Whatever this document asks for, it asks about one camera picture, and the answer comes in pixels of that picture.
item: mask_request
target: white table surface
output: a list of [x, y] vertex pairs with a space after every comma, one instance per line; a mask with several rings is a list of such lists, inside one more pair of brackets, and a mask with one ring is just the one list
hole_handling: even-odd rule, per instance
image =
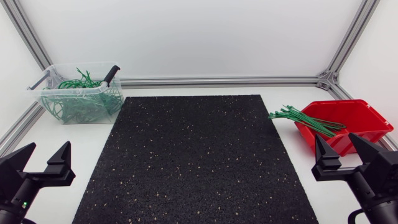
[[[270, 112], [280, 110], [282, 105], [293, 105], [301, 110], [313, 101], [333, 100], [329, 93], [315, 87], [166, 88], [123, 90], [123, 93], [124, 96], [260, 94]], [[287, 119], [275, 119], [274, 124], [319, 223], [347, 223], [348, 215], [360, 208], [348, 185], [342, 181], [316, 182], [311, 173], [315, 156], [294, 123]], [[76, 178], [70, 187], [49, 187], [40, 190], [26, 218], [38, 224], [66, 224], [73, 221], [111, 128], [110, 124], [61, 125], [49, 113], [43, 114], [18, 145], [18, 148], [30, 142], [35, 142], [37, 145], [25, 171], [42, 172], [50, 156], [65, 141], [70, 141], [72, 169]], [[361, 164], [356, 154], [342, 157], [341, 162], [343, 166]], [[369, 222], [363, 214], [360, 214], [356, 223]]]

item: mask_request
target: white wall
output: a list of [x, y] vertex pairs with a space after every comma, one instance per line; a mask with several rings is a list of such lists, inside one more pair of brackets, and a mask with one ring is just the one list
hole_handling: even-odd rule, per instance
[[123, 77], [314, 76], [361, 0], [21, 0], [53, 63]]
[[[381, 0], [341, 70], [341, 86], [398, 128], [398, 1]], [[398, 131], [392, 132], [398, 141]]]
[[25, 89], [41, 69], [0, 5], [0, 138], [34, 101]]

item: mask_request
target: plastic container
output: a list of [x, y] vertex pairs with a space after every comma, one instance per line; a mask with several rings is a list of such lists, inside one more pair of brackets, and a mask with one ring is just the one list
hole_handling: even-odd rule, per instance
[[[336, 133], [335, 137], [321, 136], [341, 156], [356, 152], [348, 134], [355, 133], [371, 142], [377, 142], [394, 128], [375, 109], [363, 100], [315, 101], [303, 113], [308, 116], [345, 124], [347, 128]], [[315, 153], [316, 131], [295, 122], [307, 144]]]
[[[44, 76], [32, 87], [30, 94], [62, 124], [113, 124], [124, 103], [115, 62], [56, 64], [46, 68]], [[95, 88], [58, 89], [61, 82], [81, 79], [79, 68], [90, 73], [94, 81], [103, 81]]]

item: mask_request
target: clear plastic bin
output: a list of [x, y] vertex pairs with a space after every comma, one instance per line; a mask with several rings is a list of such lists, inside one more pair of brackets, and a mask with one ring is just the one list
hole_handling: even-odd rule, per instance
[[[82, 78], [76, 68], [84, 74], [88, 71], [94, 82], [103, 82], [95, 88], [58, 89], [64, 81]], [[120, 80], [116, 75], [119, 69], [115, 62], [51, 65], [28, 90], [62, 124], [113, 124], [124, 103]]]

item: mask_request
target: black handle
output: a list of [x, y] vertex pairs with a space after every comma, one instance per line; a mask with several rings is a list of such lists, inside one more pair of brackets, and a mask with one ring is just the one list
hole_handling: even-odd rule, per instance
[[108, 72], [108, 74], [104, 78], [104, 82], [108, 83], [108, 87], [109, 87], [109, 84], [111, 83], [113, 77], [115, 76], [116, 72], [118, 72], [118, 70], [120, 70], [120, 68], [117, 65], [113, 65], [111, 70]]

